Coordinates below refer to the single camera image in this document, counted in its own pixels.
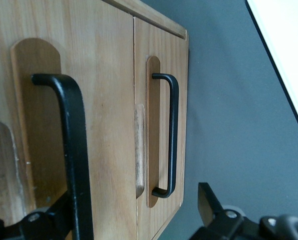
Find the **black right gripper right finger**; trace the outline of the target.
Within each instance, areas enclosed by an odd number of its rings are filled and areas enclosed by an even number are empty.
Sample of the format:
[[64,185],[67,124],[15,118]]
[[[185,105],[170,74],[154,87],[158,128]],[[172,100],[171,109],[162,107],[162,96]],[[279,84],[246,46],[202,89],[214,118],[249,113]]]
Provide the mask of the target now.
[[210,185],[198,184],[198,210],[203,222],[192,240],[260,240],[259,225],[220,204]]

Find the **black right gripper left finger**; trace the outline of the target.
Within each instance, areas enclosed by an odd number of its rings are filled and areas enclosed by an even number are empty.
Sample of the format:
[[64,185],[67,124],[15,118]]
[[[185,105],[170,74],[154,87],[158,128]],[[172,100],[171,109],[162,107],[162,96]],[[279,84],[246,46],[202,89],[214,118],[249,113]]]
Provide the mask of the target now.
[[25,240],[64,240],[73,229],[68,193],[64,193],[45,212],[35,211],[21,221]]

